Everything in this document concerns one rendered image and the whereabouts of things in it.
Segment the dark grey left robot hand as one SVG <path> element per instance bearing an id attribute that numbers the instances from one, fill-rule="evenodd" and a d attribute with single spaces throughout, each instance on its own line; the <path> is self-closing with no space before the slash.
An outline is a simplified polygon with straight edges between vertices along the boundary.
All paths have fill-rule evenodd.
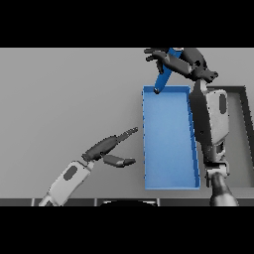
<path id="1" fill-rule="evenodd" d="M 91 161 L 99 161 L 100 159 L 103 160 L 104 164 L 113 166 L 115 168 L 124 168 L 126 166 L 133 165 L 136 160 L 129 158 L 124 159 L 120 157 L 116 157 L 110 155 L 110 152 L 120 143 L 130 137 L 133 133 L 136 133 L 138 128 L 132 128 L 124 133 L 120 134 L 119 136 L 113 135 L 107 138 L 102 139 L 95 145 L 93 145 L 90 149 L 88 149 L 85 153 L 81 156 L 86 162 Z"/>

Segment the blue bin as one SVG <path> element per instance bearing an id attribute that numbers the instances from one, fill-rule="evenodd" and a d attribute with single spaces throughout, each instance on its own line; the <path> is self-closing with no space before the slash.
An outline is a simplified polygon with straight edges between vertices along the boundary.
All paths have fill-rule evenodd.
<path id="1" fill-rule="evenodd" d="M 143 151 L 145 189 L 198 190 L 200 176 L 187 85 L 156 94 L 144 86 Z"/>

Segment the blue pipe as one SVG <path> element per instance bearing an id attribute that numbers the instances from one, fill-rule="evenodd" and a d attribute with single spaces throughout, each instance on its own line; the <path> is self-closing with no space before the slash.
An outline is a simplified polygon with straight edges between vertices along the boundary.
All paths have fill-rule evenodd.
<path id="1" fill-rule="evenodd" d="M 183 48 L 162 48 L 163 52 L 176 58 L 182 54 L 183 50 Z M 165 88 L 172 71 L 169 68 L 165 67 L 160 61 L 157 61 L 157 68 L 159 74 L 155 81 L 154 92 L 159 94 Z"/>

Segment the dark grey bin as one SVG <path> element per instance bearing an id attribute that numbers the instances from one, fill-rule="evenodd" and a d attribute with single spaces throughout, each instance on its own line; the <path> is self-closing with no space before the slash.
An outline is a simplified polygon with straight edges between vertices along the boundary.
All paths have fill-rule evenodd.
<path id="1" fill-rule="evenodd" d="M 254 188 L 254 130 L 244 86 L 211 86 L 227 93 L 229 134 L 214 149 L 214 171 L 232 188 Z"/>

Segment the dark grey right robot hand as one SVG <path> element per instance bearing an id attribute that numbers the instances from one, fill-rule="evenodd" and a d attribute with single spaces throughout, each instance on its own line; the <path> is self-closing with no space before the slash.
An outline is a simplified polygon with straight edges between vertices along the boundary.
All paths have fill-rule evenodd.
<path id="1" fill-rule="evenodd" d="M 197 48 L 181 48 L 178 57 L 170 53 L 170 48 L 149 48 L 144 53 L 149 54 L 147 62 L 156 62 L 159 74 L 163 74 L 166 68 L 192 81 L 203 79 L 207 83 L 218 77 L 218 72 L 208 68 L 204 56 Z"/>

